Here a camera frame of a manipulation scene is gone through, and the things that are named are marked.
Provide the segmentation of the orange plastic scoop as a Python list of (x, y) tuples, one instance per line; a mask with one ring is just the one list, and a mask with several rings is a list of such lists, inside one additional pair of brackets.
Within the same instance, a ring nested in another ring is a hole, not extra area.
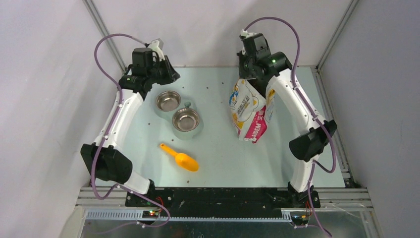
[(173, 156), (178, 166), (190, 172), (197, 172), (199, 170), (199, 163), (191, 156), (185, 153), (178, 153), (164, 143), (161, 143), (159, 147), (169, 155)]

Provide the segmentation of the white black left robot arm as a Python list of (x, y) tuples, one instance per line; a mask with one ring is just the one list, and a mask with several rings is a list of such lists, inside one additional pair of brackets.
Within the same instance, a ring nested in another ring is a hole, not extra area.
[(81, 148), (91, 182), (113, 181), (138, 193), (137, 199), (144, 206), (156, 202), (157, 194), (149, 188), (152, 181), (135, 172), (132, 161), (121, 150), (131, 121), (152, 86), (170, 84), (179, 77), (160, 47), (148, 45), (133, 50), (132, 64), (118, 81), (112, 112), (95, 141)]

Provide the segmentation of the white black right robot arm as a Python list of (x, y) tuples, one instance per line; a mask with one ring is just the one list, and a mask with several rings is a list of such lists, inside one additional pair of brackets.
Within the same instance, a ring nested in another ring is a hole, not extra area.
[(300, 85), (294, 68), (282, 52), (272, 54), (261, 33), (242, 31), (238, 52), (239, 80), (229, 99), (231, 116), (241, 140), (256, 143), (266, 132), (279, 97), (289, 110), (299, 136), (289, 142), (296, 163), (288, 187), (288, 201), (303, 206), (312, 186), (314, 166), (327, 145), (332, 144), (337, 125), (326, 120)]

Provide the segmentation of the white yellow pet food bag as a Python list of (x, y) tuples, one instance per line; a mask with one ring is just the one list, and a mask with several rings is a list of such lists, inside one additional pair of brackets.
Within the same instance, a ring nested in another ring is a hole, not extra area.
[(249, 81), (238, 79), (229, 98), (233, 125), (238, 138), (256, 143), (271, 121), (276, 91), (268, 87), (262, 96)]

